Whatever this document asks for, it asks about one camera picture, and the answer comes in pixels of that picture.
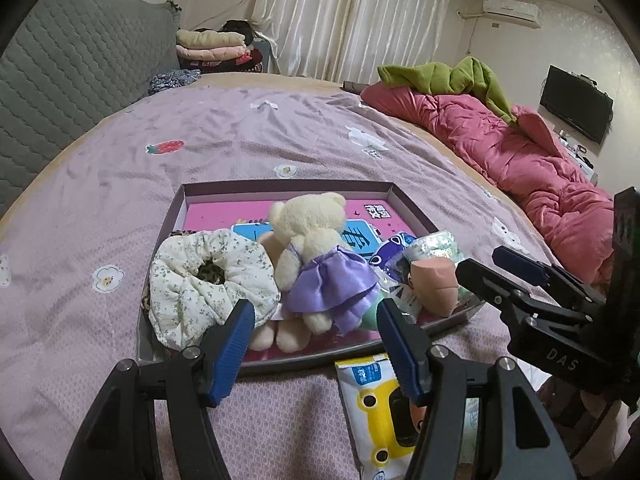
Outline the person's right hand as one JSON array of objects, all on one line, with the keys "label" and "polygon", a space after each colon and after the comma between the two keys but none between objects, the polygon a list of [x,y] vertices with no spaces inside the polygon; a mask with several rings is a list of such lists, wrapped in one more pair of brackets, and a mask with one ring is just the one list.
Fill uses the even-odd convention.
[{"label": "person's right hand", "polygon": [[629,408],[620,400],[608,401],[550,377],[538,398],[570,454],[582,479],[603,479],[630,440]]}]

